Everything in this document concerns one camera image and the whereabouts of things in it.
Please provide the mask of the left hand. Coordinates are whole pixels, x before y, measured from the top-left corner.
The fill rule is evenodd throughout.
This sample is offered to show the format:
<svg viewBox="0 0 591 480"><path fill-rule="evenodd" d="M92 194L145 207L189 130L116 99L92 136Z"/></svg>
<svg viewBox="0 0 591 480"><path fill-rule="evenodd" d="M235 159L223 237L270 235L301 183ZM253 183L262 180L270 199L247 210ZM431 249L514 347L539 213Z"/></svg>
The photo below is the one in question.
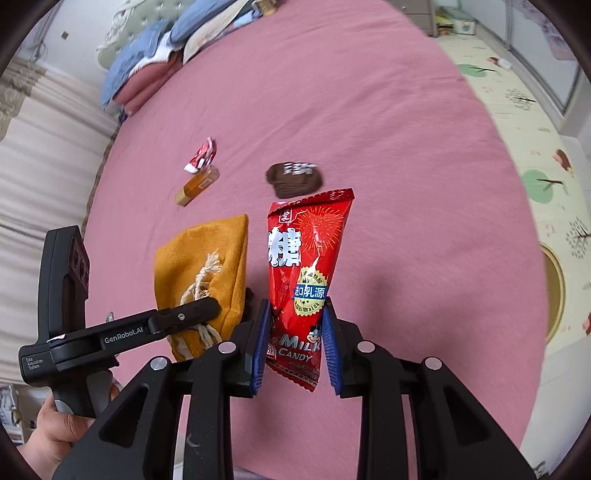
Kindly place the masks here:
<svg viewBox="0 0 591 480"><path fill-rule="evenodd" d="M37 428L18 450L40 479L51 479L72 445L94 422L93 418L59 412L50 393L37 415Z"/></svg>

